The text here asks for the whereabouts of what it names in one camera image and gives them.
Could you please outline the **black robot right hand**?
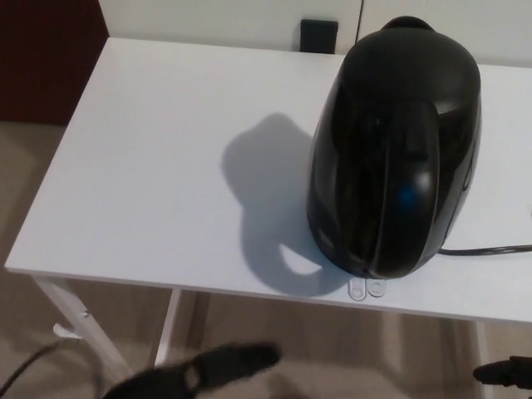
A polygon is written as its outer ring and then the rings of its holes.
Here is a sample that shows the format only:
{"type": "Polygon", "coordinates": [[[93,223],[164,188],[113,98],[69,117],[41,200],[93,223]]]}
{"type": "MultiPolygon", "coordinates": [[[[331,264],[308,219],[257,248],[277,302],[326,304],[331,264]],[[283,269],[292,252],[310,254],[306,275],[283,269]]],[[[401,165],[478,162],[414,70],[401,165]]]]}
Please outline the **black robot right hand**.
{"type": "Polygon", "coordinates": [[[531,358],[511,356],[508,360],[488,363],[477,367],[473,377],[485,385],[516,386],[531,389],[531,358]]]}

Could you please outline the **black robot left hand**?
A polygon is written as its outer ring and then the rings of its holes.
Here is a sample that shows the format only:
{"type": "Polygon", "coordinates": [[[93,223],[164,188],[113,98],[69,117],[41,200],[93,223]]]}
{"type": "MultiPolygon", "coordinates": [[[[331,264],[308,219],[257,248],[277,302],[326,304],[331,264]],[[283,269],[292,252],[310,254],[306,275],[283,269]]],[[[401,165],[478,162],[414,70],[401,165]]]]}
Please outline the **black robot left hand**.
{"type": "Polygon", "coordinates": [[[115,385],[107,399],[196,398],[274,367],[282,357],[274,342],[227,343],[176,364],[145,369],[115,385]]]}

